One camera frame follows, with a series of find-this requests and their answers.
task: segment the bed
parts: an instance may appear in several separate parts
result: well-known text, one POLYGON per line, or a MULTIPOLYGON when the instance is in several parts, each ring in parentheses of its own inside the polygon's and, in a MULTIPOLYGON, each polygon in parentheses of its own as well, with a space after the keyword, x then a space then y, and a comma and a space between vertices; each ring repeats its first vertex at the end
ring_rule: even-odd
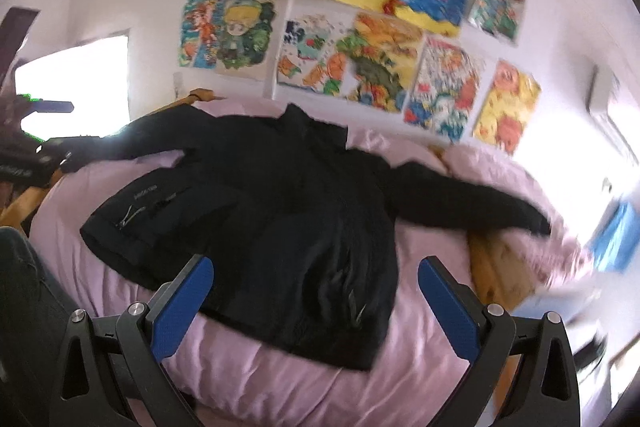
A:
MULTIPOLYGON (((283 103, 271 100, 211 100, 212 94, 202 92, 185 102, 194 99, 210 100, 194 106, 213 116, 279 116, 284 110, 283 103)), ((310 115, 329 120, 321 112, 310 115)), ((198 314, 176 355, 164 365, 177 387, 202 404, 198 414, 205 425, 424 427, 454 390, 467 362, 455 356, 418 289, 421 259, 437 255, 459 282, 475 288, 483 302, 499 302, 510 310, 536 288, 588 270, 589 255, 564 237, 561 219, 542 190, 512 162, 501 163, 490 152, 466 146, 434 152, 405 139, 351 127, 348 145, 378 153, 392 165, 416 160, 436 171, 529 198, 552 218, 552 237, 538 240, 513 231, 467 237, 463 232, 398 221, 396 304, 370 373, 288 355, 198 314)), ((151 292, 98 260, 79 229, 120 188, 155 168, 171 166, 180 154, 88 165, 55 180, 44 200, 42 191, 29 189, 2 214, 0 224, 19 227, 41 201, 30 241, 44 263, 92 315, 119 314, 132 301, 148 300, 151 292)), ((507 375, 502 393, 508 380, 507 375)), ((139 411, 138 406, 133 403, 134 410, 139 411)))

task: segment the black jacket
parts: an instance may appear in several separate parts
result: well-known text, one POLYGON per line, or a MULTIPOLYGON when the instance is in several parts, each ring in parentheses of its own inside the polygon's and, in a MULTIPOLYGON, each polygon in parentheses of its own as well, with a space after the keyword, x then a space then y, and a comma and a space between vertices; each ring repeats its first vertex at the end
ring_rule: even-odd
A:
POLYGON ((70 142, 65 169, 183 149, 98 208, 81 230, 129 280, 155 289, 193 253, 214 264, 201 311, 290 353, 368 370, 398 285, 396 217, 463 230, 549 233, 529 203, 409 162, 347 150, 347 130, 289 105, 280 118, 190 106, 116 136, 70 142))

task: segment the blue object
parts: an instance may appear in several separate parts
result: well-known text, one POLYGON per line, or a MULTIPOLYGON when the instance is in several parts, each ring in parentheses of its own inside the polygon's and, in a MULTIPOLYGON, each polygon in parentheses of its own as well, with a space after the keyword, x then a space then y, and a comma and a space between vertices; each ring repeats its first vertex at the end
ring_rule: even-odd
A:
POLYGON ((473 363, 480 353, 478 326, 428 259, 418 266, 418 286, 455 354, 473 363))
POLYGON ((177 351, 212 284, 213 264, 203 257, 153 322, 151 352, 158 362, 177 351))
POLYGON ((631 203, 621 203, 606 228, 591 243, 594 267, 623 272, 640 243, 640 216, 631 203))

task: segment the yellow painting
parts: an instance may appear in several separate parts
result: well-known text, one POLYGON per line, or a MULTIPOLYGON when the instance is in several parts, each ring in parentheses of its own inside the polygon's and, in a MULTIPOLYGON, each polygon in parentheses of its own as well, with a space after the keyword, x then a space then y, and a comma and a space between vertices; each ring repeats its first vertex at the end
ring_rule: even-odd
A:
POLYGON ((348 58, 342 75, 347 99, 400 112, 421 47, 420 28, 393 17, 358 13, 352 31, 335 45, 348 58))
POLYGON ((540 86, 532 76, 500 60, 476 123, 474 137, 513 155, 540 92, 540 86))

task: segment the blue gripper pad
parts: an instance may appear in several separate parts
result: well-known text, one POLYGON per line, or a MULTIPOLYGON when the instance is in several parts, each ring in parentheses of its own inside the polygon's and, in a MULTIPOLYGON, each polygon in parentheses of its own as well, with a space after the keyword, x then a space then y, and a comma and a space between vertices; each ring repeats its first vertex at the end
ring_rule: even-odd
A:
POLYGON ((456 355, 473 363, 480 353, 478 326, 428 259, 418 266, 418 286, 456 355))
POLYGON ((153 322, 151 352, 158 362, 177 351, 212 284, 213 264, 203 257, 153 322))

